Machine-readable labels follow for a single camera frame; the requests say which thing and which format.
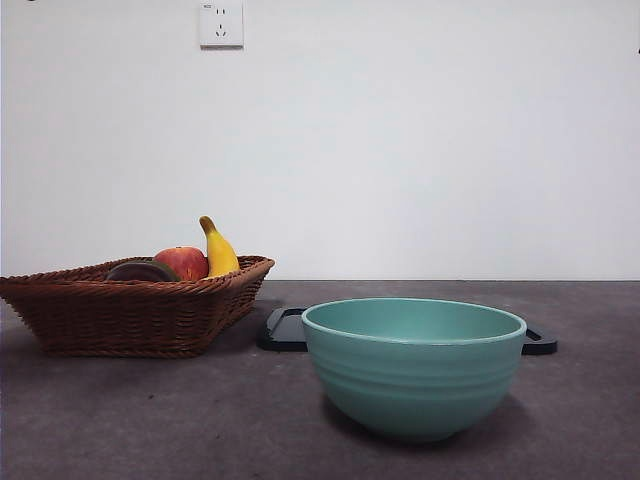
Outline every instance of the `bowl rim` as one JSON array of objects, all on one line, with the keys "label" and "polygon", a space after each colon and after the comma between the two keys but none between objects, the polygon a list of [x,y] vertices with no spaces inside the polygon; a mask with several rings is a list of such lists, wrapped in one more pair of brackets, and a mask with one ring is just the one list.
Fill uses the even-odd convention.
[{"label": "bowl rim", "polygon": [[[313,322],[312,320],[310,320],[308,318],[308,314],[315,311],[315,310],[319,310],[321,308],[324,307],[328,307],[330,305],[338,305],[338,304],[344,304],[344,303],[362,303],[362,302],[369,302],[369,301],[379,301],[379,300],[401,300],[401,301],[411,301],[411,302],[426,302],[426,303],[445,303],[445,304],[453,304],[453,305],[464,305],[464,306],[468,306],[468,307],[473,307],[473,308],[477,308],[477,309],[481,309],[481,310],[487,310],[487,311],[491,311],[494,313],[499,313],[501,315],[505,315],[507,317],[510,317],[511,319],[515,320],[518,324],[519,327],[514,330],[513,332],[509,332],[509,333],[505,333],[503,335],[495,335],[492,337],[481,337],[481,338],[465,338],[465,339],[451,339],[451,340],[438,340],[438,341],[433,341],[433,340],[419,340],[419,339],[403,339],[403,338],[389,338],[389,337],[380,337],[380,336],[374,336],[374,335],[364,335],[361,333],[351,333],[351,332],[344,332],[342,330],[336,330],[334,328],[329,328],[329,327],[325,327],[323,325],[319,325],[318,323]],[[481,304],[477,304],[477,303],[470,303],[470,302],[458,302],[455,300],[444,300],[444,299],[437,299],[437,298],[418,298],[418,297],[364,297],[364,298],[349,298],[349,299],[344,299],[344,300],[334,300],[331,302],[324,302],[324,303],[319,303],[317,305],[313,305],[312,307],[307,308],[304,312],[302,312],[302,322],[303,324],[305,324],[306,326],[322,331],[322,332],[326,332],[326,333],[331,333],[331,334],[335,334],[338,336],[342,336],[342,337],[347,337],[347,338],[354,338],[354,339],[359,339],[359,340],[365,340],[365,341],[372,341],[372,342],[383,342],[383,343],[399,343],[399,344],[405,344],[405,345],[472,345],[472,344],[478,344],[478,343],[492,343],[492,342],[500,342],[500,341],[505,341],[508,340],[510,338],[515,338],[518,336],[524,336],[526,334],[527,331],[527,323],[518,315],[515,315],[511,312],[507,312],[506,310],[501,310],[499,308],[495,308],[495,307],[488,307],[486,305],[481,305]]]}]

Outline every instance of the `avocado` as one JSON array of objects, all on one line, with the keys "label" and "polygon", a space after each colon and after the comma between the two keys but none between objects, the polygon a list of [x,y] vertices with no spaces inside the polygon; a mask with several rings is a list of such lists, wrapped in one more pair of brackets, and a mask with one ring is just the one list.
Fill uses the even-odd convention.
[{"label": "avocado", "polygon": [[180,280],[171,267],[155,260],[131,260],[116,265],[106,280],[146,280],[149,282],[177,282]]}]

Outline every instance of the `banana stem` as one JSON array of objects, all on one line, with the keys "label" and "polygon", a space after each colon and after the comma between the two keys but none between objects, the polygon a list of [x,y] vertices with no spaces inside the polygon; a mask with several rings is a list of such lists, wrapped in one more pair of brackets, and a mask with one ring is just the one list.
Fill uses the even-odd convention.
[{"label": "banana stem", "polygon": [[211,220],[211,218],[207,217],[206,215],[200,217],[200,226],[202,227],[202,230],[204,230],[204,233],[211,233],[216,231],[216,226],[214,225],[213,220]]}]

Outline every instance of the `apple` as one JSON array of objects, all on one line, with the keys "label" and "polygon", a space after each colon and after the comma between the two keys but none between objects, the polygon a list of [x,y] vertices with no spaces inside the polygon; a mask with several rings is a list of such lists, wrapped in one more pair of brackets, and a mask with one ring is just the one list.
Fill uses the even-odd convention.
[{"label": "apple", "polygon": [[209,262],[196,247],[166,248],[153,259],[168,265],[180,280],[200,280],[209,274]]}]

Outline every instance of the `electrical outlet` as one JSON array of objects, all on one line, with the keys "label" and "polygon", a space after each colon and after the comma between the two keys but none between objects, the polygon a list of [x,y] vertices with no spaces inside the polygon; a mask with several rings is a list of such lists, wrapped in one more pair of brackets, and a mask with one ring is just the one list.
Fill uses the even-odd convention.
[{"label": "electrical outlet", "polygon": [[243,0],[212,0],[200,5],[200,46],[244,45]]}]

